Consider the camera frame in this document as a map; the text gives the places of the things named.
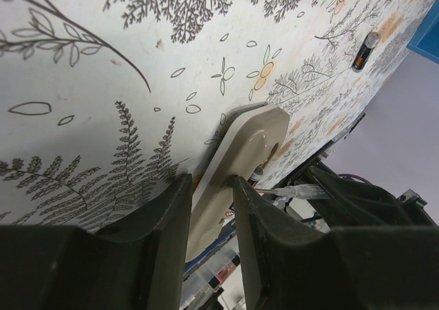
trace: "fern illustration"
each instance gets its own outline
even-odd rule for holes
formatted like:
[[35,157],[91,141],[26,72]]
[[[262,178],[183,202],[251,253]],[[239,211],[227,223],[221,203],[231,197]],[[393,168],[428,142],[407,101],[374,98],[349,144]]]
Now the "fern illustration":
[[[67,53],[70,66],[74,67],[82,55],[96,54],[102,47],[105,47],[128,63],[142,78],[151,93],[148,81],[134,63],[105,40],[67,18],[50,0],[23,1],[31,5],[29,27],[12,30],[12,39],[0,31],[0,53],[2,55],[4,52],[19,53],[23,55],[24,60],[27,60],[37,50],[53,51],[54,62],[58,63],[64,53]],[[57,24],[62,25],[61,31],[56,31],[54,25]]]
[[32,211],[30,213],[26,213],[24,214],[22,217],[20,217],[19,219],[15,220],[14,222],[11,223],[12,226],[20,226],[21,224],[26,223],[26,221],[28,219],[30,219],[30,217],[35,214],[36,211]]
[[148,14],[157,21],[163,17],[173,24],[173,42],[188,43],[212,19],[215,12],[225,15],[231,0],[105,0],[104,11],[117,2],[126,2],[122,14],[123,28],[141,23]]
[[24,161],[21,158],[15,158],[11,165],[3,161],[0,162],[0,176],[4,176],[4,181],[19,181],[16,188],[26,188],[26,194],[32,195],[32,200],[51,195],[61,189],[61,192],[51,196],[36,207],[37,210],[40,210],[39,215],[44,215],[42,223],[59,224],[82,211],[86,211],[95,203],[96,199],[99,199],[100,193],[110,184],[103,184],[91,190],[106,177],[106,174],[103,174],[79,187],[83,180],[100,170],[99,167],[93,167],[71,177],[80,160],[81,157],[77,156],[64,169],[61,169],[63,159],[61,156],[57,156],[44,172],[40,172],[43,164],[39,157],[32,157],[27,169],[23,168]]
[[78,224],[83,228],[93,232],[126,216],[128,211],[134,209],[134,206],[135,199],[133,196],[123,195],[117,198],[114,195],[100,202],[90,211],[78,215],[76,219],[79,220]]
[[119,159],[112,162],[116,168],[110,171],[113,175],[108,180],[117,181],[112,189],[115,193],[119,193],[122,189],[133,186],[134,182],[143,175],[144,167],[141,164],[145,160],[141,159],[142,149],[139,147],[141,141],[130,111],[121,101],[116,101],[115,104],[121,119],[122,128],[119,131],[123,136],[119,139],[122,145],[117,147],[118,152],[115,154]]
[[151,183],[155,184],[159,180],[171,182],[175,177],[175,171],[179,164],[176,164],[176,166],[172,165],[172,159],[169,155],[175,122],[176,118],[172,117],[166,134],[163,136],[163,141],[158,142],[160,147],[154,149],[156,154],[150,158],[152,162],[146,165],[145,178]]

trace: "leaf drawing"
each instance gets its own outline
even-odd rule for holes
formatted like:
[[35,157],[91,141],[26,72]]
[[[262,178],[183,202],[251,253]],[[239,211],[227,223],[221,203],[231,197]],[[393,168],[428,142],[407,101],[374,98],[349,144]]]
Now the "leaf drawing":
[[191,114],[191,115],[194,115],[194,114],[196,114],[196,113],[199,113],[201,111],[201,108],[199,107],[199,106],[197,106],[196,104],[189,104],[187,107],[186,107],[186,112],[187,113],[189,113],[189,114]]
[[78,223],[91,232],[99,230],[126,216],[127,211],[132,211],[136,205],[134,199],[134,196],[131,195],[123,195],[119,198],[113,196],[105,199],[86,213],[78,215]]
[[228,38],[228,34],[224,34],[221,39],[219,40],[220,43],[222,43],[223,41],[226,41]]
[[183,72],[185,72],[186,68],[180,68],[178,70],[175,70],[172,74],[171,74],[171,78],[175,78],[178,77],[179,75],[181,75]]
[[[221,78],[219,81],[219,92],[222,96],[226,93],[226,82],[233,77],[235,74],[235,68],[234,67],[228,67],[226,69],[226,58],[222,58],[222,64],[221,64],[221,73],[217,73],[216,75],[212,75],[211,78]],[[196,113],[195,108],[186,108],[187,113]]]
[[249,48],[254,47],[254,46],[257,46],[257,45],[258,45],[258,43],[257,43],[256,41],[254,41],[254,40],[250,40],[250,41],[247,42],[247,44],[246,44],[246,46],[249,47]]
[[21,224],[26,223],[26,221],[35,213],[36,213],[36,211],[30,212],[28,214],[24,214],[24,216],[20,217],[19,219],[17,219],[14,222],[12,222],[11,225],[20,226]]
[[[50,0],[23,0],[30,4],[29,26],[12,30],[11,37],[0,37],[0,56],[3,53],[18,53],[24,60],[31,58],[37,49],[53,51],[53,59],[58,63],[64,53],[69,53],[69,64],[74,67],[81,53],[93,55],[101,47],[111,50],[127,62],[142,78],[148,91],[150,85],[145,76],[127,57],[92,31],[67,18]],[[62,30],[55,31],[55,21],[62,21]]]
[[197,95],[197,92],[192,92],[191,94],[189,94],[188,97],[186,97],[186,101],[192,100],[196,95]]
[[66,124],[70,123],[73,120],[73,118],[75,118],[75,115],[70,115],[70,116],[62,118],[58,122],[58,126],[62,126],[62,125],[66,125]]
[[232,5],[231,0],[105,0],[104,11],[118,2],[126,3],[123,28],[141,23],[148,16],[157,21],[165,19],[173,25],[174,43],[192,41],[215,12],[225,15]]
[[52,107],[46,102],[25,102],[13,106],[8,112],[25,116],[41,116],[52,112]]

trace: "branch drawing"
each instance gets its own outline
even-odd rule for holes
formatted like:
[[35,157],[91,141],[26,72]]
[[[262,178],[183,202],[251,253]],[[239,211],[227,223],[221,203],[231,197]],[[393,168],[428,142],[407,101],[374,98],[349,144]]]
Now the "branch drawing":
[[352,19],[353,12],[359,4],[359,0],[357,0],[340,21],[332,25],[322,36],[314,36],[314,38],[327,41],[325,50],[329,51],[329,53],[333,53],[339,47],[340,43],[355,40],[357,28],[362,23],[378,19],[383,9],[387,8],[393,1],[394,0],[368,0],[361,12]]
[[[74,67],[81,55],[93,55],[105,47],[128,63],[139,74],[151,93],[148,81],[133,62],[105,40],[67,18],[50,0],[41,0],[44,3],[37,0],[23,1],[33,6],[29,8],[30,27],[11,31],[12,40],[0,32],[0,56],[5,52],[19,53],[23,55],[24,60],[27,60],[34,55],[36,50],[41,49],[53,51],[55,63],[58,63],[66,53],[69,56],[70,66]],[[54,22],[58,20],[62,21],[62,31],[56,31],[54,28]]]
[[225,15],[232,5],[231,0],[105,0],[104,11],[118,2],[127,3],[122,14],[124,29],[141,23],[148,14],[157,21],[163,17],[173,25],[173,43],[194,40],[215,12]]
[[335,71],[339,63],[340,59],[337,56],[329,58],[324,64],[323,58],[312,55],[303,61],[300,68],[274,80],[274,90],[268,93],[266,102],[279,105],[309,92],[338,76],[340,73]]

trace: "battery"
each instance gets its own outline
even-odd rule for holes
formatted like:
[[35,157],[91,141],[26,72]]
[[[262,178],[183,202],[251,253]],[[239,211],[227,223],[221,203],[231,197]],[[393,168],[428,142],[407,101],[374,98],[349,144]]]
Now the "battery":
[[381,39],[381,35],[378,32],[371,32],[366,37],[366,40],[361,45],[357,56],[355,57],[354,63],[352,65],[352,70],[355,72],[360,72],[364,69],[366,62],[373,49],[378,45]]

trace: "blue object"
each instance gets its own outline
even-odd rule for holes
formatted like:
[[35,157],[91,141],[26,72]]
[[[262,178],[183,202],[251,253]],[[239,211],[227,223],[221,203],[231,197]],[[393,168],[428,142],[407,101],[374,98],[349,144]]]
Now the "blue object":
[[407,48],[439,63],[439,0],[431,7]]
[[194,260],[186,263],[185,265],[185,274],[192,269],[194,265],[196,265],[199,261],[201,261],[204,257],[206,257],[210,252],[212,252],[218,245],[221,244],[221,242],[225,241],[227,238],[229,238],[234,232],[236,231],[236,228],[233,228],[231,231],[229,231],[228,234],[224,235],[223,237],[218,238],[215,240],[208,248],[204,250],[203,253],[198,255]]

